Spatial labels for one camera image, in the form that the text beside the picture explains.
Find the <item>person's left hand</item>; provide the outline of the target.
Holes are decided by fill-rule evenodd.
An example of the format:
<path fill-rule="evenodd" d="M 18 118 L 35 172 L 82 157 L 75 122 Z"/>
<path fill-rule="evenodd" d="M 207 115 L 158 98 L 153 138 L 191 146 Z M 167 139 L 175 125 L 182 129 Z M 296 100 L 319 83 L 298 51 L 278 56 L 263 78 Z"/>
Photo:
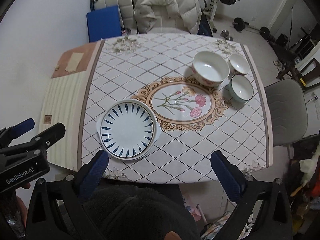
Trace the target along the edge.
<path fill-rule="evenodd" d="M 20 197 L 17 196 L 16 198 L 17 198 L 18 207 L 21 213 L 21 219 L 22 219 L 23 225 L 26 226 L 28 209 Z"/>

